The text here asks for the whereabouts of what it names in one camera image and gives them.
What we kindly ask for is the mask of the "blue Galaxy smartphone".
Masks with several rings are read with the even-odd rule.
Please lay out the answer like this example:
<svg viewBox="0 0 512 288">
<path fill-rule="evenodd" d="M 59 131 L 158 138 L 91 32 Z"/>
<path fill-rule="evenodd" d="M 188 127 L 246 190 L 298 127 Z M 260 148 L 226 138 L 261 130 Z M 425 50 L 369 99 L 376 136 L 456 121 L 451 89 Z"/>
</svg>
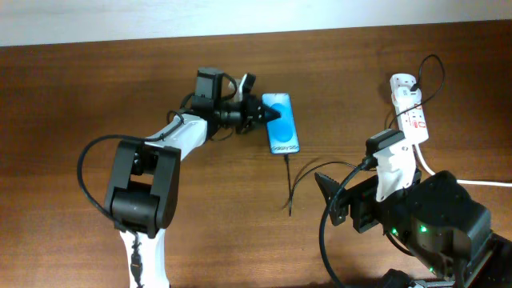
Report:
<svg viewBox="0 0 512 288">
<path fill-rule="evenodd" d="M 272 154 L 298 153 L 300 145 L 290 95 L 286 93 L 264 94 L 262 101 L 281 115 L 280 118 L 266 124 L 270 152 Z"/>
</svg>

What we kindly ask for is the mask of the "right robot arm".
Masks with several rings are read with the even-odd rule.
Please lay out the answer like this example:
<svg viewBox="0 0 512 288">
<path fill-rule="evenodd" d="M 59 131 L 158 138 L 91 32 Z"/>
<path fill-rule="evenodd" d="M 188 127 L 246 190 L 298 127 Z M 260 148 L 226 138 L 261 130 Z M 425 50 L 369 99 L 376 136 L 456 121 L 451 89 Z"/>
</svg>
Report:
<svg viewBox="0 0 512 288">
<path fill-rule="evenodd" d="M 436 281 L 414 280 L 389 270 L 379 287 L 509 287 L 511 241 L 491 228 L 491 213 L 448 171 L 426 180 L 415 172 L 413 184 L 378 202 L 377 177 L 349 189 L 317 173 L 332 224 L 347 218 L 360 234 L 381 226 L 402 252 L 418 259 Z"/>
</svg>

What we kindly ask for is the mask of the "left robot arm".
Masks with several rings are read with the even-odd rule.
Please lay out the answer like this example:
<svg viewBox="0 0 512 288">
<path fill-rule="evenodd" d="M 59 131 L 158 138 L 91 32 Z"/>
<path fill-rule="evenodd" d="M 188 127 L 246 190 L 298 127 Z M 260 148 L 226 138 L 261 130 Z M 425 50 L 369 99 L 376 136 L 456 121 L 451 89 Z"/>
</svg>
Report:
<svg viewBox="0 0 512 288">
<path fill-rule="evenodd" d="M 132 287 L 170 286 L 165 232 L 177 207 L 182 160 L 221 128 L 241 134 L 281 117 L 251 94 L 253 74 L 222 95 L 227 76 L 216 68 L 199 68 L 194 92 L 163 129 L 149 138 L 123 136 L 118 144 L 104 207 L 125 244 Z"/>
</svg>

